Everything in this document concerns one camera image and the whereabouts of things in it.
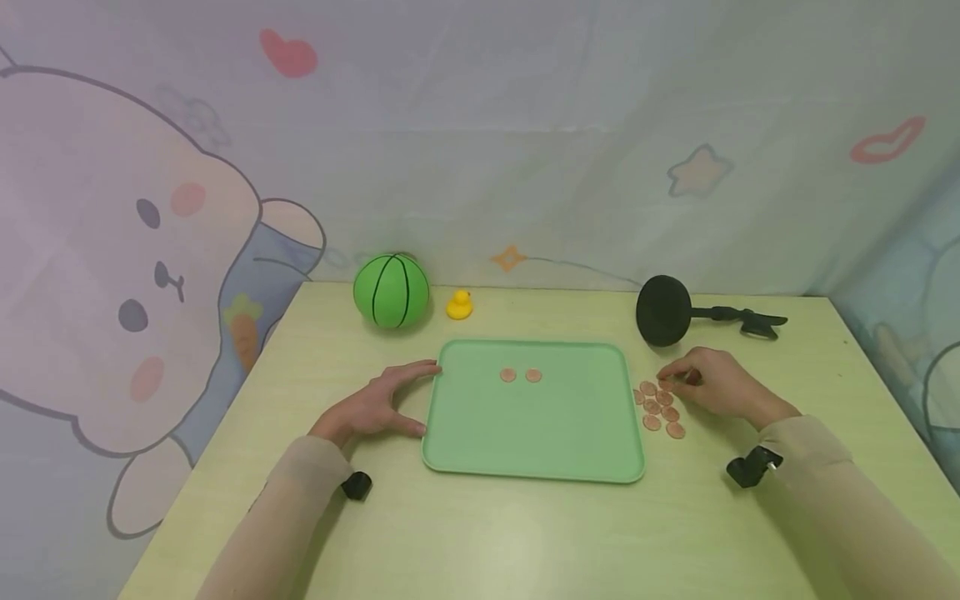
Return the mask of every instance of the pile of coins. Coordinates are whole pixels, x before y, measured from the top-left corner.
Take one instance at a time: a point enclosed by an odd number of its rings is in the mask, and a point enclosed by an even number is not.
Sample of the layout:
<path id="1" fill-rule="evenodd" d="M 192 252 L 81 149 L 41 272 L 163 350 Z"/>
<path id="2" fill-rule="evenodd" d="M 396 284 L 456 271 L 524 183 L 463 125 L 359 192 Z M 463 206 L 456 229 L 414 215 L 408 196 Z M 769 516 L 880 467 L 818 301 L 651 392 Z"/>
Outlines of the pile of coins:
<path id="1" fill-rule="evenodd" d="M 634 402 L 642 406 L 646 413 L 643 416 L 643 426 L 650 431 L 660 430 L 660 417 L 666 420 L 666 433 L 674 440 L 681 440 L 686 435 L 683 425 L 680 425 L 680 411 L 673 407 L 673 395 L 670 391 L 673 384 L 668 380 L 660 382 L 660 388 L 650 381 L 640 383 L 639 389 L 634 390 Z"/>

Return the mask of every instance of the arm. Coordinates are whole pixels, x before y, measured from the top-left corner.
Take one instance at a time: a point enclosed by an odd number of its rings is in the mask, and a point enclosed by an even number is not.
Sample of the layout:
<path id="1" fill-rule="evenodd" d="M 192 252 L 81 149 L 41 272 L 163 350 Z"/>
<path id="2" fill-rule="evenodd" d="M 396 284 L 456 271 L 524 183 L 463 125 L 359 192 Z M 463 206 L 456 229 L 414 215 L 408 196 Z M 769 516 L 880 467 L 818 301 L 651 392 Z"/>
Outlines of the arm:
<path id="1" fill-rule="evenodd" d="M 857 468 L 850 452 L 729 353 L 695 348 L 658 377 L 675 378 L 674 391 L 685 401 L 746 420 L 760 432 L 760 444 L 783 457 L 773 477 L 812 519 L 854 597 L 960 598 L 960 580 L 947 562 Z"/>
<path id="2" fill-rule="evenodd" d="M 779 420 L 760 444 L 783 457 L 775 479 L 813 520 L 854 597 L 960 598 L 947 562 L 822 423 Z"/>
<path id="3" fill-rule="evenodd" d="M 351 473 L 333 442 L 294 440 L 217 557 L 198 600 L 286 598 L 317 521 Z"/>
<path id="4" fill-rule="evenodd" d="M 422 437 L 423 423 L 396 411 L 394 393 L 438 372 L 435 360 L 388 367 L 362 390 L 323 413 L 308 435 L 294 440 L 227 540 L 198 600 L 288 597 L 330 496 L 353 473 L 341 448 L 354 434 L 388 429 Z"/>

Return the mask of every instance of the wall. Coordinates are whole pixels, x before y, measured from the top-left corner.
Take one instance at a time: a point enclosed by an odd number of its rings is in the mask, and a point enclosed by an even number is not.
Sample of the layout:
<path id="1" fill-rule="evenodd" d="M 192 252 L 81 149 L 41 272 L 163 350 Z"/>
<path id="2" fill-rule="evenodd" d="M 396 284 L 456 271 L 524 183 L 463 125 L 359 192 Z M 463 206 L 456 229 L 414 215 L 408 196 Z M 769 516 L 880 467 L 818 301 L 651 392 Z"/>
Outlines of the wall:
<path id="1" fill-rule="evenodd" d="M 376 252 L 832 289 L 949 164 L 958 12 L 0 0 L 0 588 L 114 595 L 300 283 Z"/>
<path id="2" fill-rule="evenodd" d="M 960 164 L 960 155 L 956 155 Z M 960 177 L 931 186 L 919 214 L 834 300 L 903 413 L 960 491 Z"/>

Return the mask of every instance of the bunny eye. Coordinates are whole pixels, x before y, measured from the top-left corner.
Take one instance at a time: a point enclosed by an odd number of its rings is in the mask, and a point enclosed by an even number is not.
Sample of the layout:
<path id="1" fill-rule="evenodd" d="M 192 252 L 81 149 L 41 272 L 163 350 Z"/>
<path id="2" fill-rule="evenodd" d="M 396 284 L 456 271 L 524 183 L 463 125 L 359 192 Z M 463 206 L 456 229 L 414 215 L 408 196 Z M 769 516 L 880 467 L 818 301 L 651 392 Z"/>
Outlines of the bunny eye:
<path id="1" fill-rule="evenodd" d="M 120 320 L 120 326 L 130 333 L 143 331 L 147 328 L 147 309 L 134 299 L 124 300 L 117 312 L 117 319 Z"/>
<path id="2" fill-rule="evenodd" d="M 156 204 L 146 198 L 136 201 L 136 214 L 140 215 L 140 221 L 150 229 L 160 227 L 160 211 L 156 209 Z"/>

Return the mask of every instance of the hand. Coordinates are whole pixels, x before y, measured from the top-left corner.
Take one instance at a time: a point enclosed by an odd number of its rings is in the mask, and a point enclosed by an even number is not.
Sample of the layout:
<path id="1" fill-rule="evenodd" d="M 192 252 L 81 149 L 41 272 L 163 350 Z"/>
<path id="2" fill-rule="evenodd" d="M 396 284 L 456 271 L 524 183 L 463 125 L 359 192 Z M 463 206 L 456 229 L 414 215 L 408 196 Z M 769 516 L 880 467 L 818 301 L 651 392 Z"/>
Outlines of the hand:
<path id="1" fill-rule="evenodd" d="M 370 435 L 390 429 L 413 438 L 422 438 L 426 426 L 396 411 L 394 393 L 408 383 L 440 371 L 435 360 L 387 367 L 362 390 L 327 409 L 307 435 L 330 440 L 341 448 L 354 433 Z"/>
<path id="2" fill-rule="evenodd" d="M 673 391 L 682 400 L 714 415 L 746 419 L 757 431 L 777 420 L 800 415 L 724 350 L 694 348 L 657 373 L 657 379 L 671 377 L 676 380 Z"/>

